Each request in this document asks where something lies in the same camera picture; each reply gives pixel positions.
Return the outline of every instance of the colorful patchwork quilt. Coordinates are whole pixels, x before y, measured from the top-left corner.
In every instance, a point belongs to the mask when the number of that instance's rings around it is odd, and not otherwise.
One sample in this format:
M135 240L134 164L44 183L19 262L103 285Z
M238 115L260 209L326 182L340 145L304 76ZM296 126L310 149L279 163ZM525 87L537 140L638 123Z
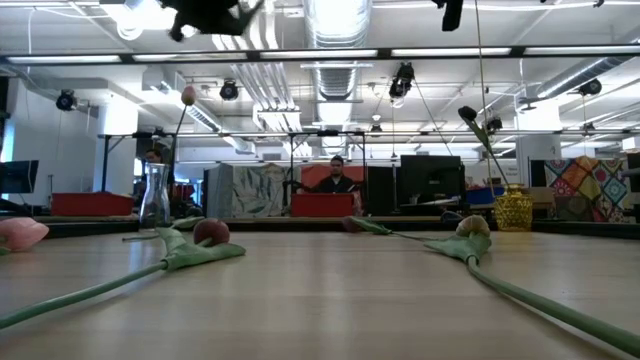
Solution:
M629 207L629 179L623 178L622 160L575 159L545 161L547 186L556 197L580 196L591 203L596 222L624 222Z

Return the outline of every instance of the red container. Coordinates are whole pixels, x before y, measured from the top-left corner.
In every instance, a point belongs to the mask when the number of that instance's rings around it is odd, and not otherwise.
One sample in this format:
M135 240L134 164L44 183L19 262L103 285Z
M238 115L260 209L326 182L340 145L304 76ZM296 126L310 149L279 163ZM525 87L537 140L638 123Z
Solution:
M353 215L353 194L293 194L291 216L342 217Z
M53 216L127 216L131 215L133 199L110 193L53 194Z

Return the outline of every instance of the ceiling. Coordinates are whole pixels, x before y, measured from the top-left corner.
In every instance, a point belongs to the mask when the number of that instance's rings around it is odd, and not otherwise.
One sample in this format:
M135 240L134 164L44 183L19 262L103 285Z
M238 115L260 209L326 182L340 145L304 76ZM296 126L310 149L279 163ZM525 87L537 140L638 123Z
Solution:
M173 42L163 30L145 30L133 41L118 36L113 19L98 6L81 6L80 11L68 6L37 7L33 1L12 0L11 7L0 10L0 53L88 53L88 52L170 52L185 50L216 50L210 36L195 35L183 43ZM24 7L17 6L25 2ZM467 6L474 2L467 0ZM481 42L489 45L518 44L610 44L637 27L640 16L640 1L615 2L626 5L608 5L593 8L591 0L547 1L558 3L556 9L547 10L538 0L478 0ZM575 5L574 8L561 6ZM297 49L306 47L306 27L301 14L301 1L277 1L276 36L281 48ZM373 10L367 34L367 45L371 47L432 47L432 46L476 46L478 34L476 12L465 9L458 30L443 33L440 30L443 12L431 6L430 1L373 1ZM485 103L498 97L510 96L507 92L519 84L535 85L543 83L572 65L581 58L537 58L537 59L491 59L483 63L481 76L478 60L419 60L413 61L416 81L420 92L412 89L401 108L389 106L388 83L399 66L397 61L371 61L372 67L360 70L356 103L346 129L368 129L372 115L380 115L385 131L432 130L435 126L429 112L441 130L464 130L457 115L457 109L468 105L481 109L483 93ZM302 126L317 126L316 95L311 71L301 69L300 63L284 63L287 83L295 104L299 106ZM241 86L236 101L222 101L218 96L219 87L225 78L233 78L229 64L181 64L154 65L161 67L165 74L179 73L187 83L199 90L199 105L218 117L222 127L257 131L252 121L254 102ZM175 128L180 109L157 98L153 91L141 88L142 73L146 66L101 66L101 67L37 67L31 69L33 78L104 78L116 88L131 94L145 110L140 113L142 125ZM561 121L564 127L580 124L585 119L612 113L620 109L640 105L640 83L638 79L640 61L630 60L618 68L600 76L603 90L598 101L587 98L587 106L581 106L579 95L561 95ZM622 90L609 91L624 87ZM105 93L114 91L104 89ZM640 111L631 111L619 118L613 118L602 128L632 128L640 125ZM499 114L506 128L513 128L515 109L513 106L501 109ZM183 131L200 131L192 119L185 121ZM563 141L580 141L581 136L567 137ZM606 146L615 145L621 136L607 137ZM440 142L436 137L408 137L371 139L371 142L396 142L416 144ZM472 137L459 137L456 142L473 142ZM223 146L220 141L185 140L182 146Z

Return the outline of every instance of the pillar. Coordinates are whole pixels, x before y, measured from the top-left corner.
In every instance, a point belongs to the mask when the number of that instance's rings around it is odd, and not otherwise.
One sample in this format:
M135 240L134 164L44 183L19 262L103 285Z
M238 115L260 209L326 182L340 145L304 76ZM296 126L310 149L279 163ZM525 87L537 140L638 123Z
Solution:
M560 130L560 112L557 100L551 99L532 104L533 110L516 111L517 130ZM555 160L562 158L560 135L528 135L516 139L516 158L520 183L530 186L531 160Z
M109 135L129 135L138 129L138 107L129 100L114 95L111 101L100 106L98 114L98 133ZM113 194L131 194L133 192L133 167L136 156L136 140L124 139L116 145L118 139L111 139L107 161L106 191ZM104 158L104 140L96 143L96 161L93 177L93 190L102 188L102 164Z

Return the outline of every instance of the green stem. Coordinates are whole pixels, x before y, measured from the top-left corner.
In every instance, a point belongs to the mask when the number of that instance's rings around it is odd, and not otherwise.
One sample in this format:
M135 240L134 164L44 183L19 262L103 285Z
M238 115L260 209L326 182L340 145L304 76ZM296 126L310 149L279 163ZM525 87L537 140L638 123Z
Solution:
M161 261L157 264L148 266L144 269L138 270L127 276L121 277L117 280L109 281L104 284L96 285L88 289L80 290L75 293L60 296L54 299L46 300L38 304L33 304L22 309L16 310L13 313L7 314L0 318L0 330L8 328L11 325L15 325L21 321L31 319L38 315L44 314L49 311L60 309L67 305L72 305L77 302L87 300L94 296L104 294L117 287L128 284L132 281L138 280L142 277L150 275L156 271L165 270L168 264L166 261Z
M509 284L492 275L485 274L478 268L478 259L475 257L470 257L467 260L467 269L478 280L492 287L494 290L536 308L626 353L640 357L640 336L607 324L589 315L582 314L551 299Z

